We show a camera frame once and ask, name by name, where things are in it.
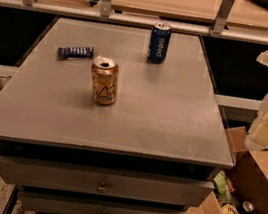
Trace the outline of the silver can in box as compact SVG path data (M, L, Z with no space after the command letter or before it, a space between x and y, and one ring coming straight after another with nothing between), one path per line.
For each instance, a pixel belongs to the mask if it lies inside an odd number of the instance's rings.
M249 201L242 202L243 209L245 210L245 214L253 214L254 212L254 205Z

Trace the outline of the wooden shelf board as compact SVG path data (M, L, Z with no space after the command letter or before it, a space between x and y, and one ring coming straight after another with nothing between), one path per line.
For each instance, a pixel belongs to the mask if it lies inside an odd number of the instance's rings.
M111 0L113 9L211 23L222 0ZM227 25L268 31L268 10L248 0L235 0Z

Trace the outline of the metal bracket right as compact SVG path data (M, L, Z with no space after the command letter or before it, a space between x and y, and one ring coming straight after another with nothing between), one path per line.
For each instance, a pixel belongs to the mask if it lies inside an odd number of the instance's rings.
M214 34L223 32L234 3L235 0L222 0L220 3L220 8L218 8L218 13L211 27L211 31Z

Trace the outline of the orange soda can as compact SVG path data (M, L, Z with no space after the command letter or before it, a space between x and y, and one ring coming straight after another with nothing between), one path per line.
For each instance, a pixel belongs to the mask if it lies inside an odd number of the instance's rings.
M92 63L93 99L99 105L110 105L116 101L119 67L109 57L97 56Z

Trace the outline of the cardboard box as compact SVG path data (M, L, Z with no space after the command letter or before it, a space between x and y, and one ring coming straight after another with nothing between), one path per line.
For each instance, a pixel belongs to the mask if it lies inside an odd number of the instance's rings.
M251 201L257 214L268 214L268 151L249 151L244 144L244 127L229 128L225 133L236 158L231 176L235 181L237 195L241 200ZM191 207L187 214L221 213L217 198L212 192L200 206Z

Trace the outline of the blue rxbar wrapper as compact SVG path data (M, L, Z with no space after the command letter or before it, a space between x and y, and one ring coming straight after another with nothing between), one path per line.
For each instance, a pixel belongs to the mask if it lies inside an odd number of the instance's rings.
M58 57L61 60L73 60L73 59L85 59L85 58L92 58L94 56L93 52L94 48L91 46L88 47L60 47L58 49Z

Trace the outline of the top grey drawer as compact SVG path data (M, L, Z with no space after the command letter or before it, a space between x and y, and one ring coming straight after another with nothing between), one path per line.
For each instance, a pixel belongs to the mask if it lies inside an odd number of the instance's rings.
M0 156L0 177L6 183L41 189L193 207L199 206L214 187L196 179L12 156Z

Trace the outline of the green snack bag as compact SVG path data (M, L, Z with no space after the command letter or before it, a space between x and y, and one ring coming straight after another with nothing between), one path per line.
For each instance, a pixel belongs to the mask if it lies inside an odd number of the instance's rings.
M232 196L227 183L226 173L222 170L214 177L215 195L220 203L232 203Z

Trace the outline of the grey drawer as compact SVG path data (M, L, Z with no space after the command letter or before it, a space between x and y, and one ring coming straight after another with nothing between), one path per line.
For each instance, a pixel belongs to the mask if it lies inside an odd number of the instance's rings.
M186 214L184 211L79 197L19 192L27 210L46 214Z
M6 183L41 189L193 207L199 206L214 187L196 179L12 156L0 156L0 177Z

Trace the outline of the grey drawer cabinet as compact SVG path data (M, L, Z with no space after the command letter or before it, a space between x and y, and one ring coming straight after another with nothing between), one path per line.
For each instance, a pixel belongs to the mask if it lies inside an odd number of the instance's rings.
M0 156L212 182L231 158L198 37L177 34L161 64L148 62L147 30L59 19L0 92ZM61 60L60 47L93 47ZM116 101L93 99L92 63L117 63ZM16 185L19 192L186 211L162 204Z

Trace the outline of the middle grey drawer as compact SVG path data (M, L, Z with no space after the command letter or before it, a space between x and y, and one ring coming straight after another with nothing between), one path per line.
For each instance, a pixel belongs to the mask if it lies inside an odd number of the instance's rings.
M184 211L79 197L19 192L27 210L46 214L186 214Z

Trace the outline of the blue pepsi can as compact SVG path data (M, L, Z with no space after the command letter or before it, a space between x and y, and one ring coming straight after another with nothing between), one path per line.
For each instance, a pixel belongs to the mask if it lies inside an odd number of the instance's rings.
M162 63L167 55L170 43L171 27L168 23L157 22L154 24L149 41L148 59L153 63Z

